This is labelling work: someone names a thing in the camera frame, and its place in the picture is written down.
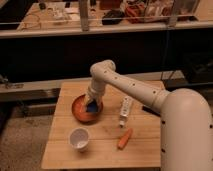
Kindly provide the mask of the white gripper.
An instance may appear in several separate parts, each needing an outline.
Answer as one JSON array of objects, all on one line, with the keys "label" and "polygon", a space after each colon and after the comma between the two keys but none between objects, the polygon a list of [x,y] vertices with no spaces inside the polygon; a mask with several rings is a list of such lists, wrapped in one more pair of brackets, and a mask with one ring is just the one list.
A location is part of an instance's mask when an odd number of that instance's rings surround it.
[{"label": "white gripper", "polygon": [[87,97],[90,97],[93,102],[87,105],[86,111],[87,112],[97,112],[98,105],[102,102],[102,97],[104,92],[102,90],[96,90],[92,86],[89,86],[87,89]]}]

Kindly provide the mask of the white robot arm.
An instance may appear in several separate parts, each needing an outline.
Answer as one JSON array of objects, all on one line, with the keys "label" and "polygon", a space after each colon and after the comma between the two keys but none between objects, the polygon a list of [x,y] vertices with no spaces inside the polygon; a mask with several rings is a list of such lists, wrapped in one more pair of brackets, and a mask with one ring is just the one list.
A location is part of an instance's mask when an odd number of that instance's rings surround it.
[{"label": "white robot arm", "polygon": [[213,114],[198,92],[168,91],[116,72],[111,60],[90,67],[91,100],[101,101],[111,85],[160,115],[161,171],[213,171]]}]

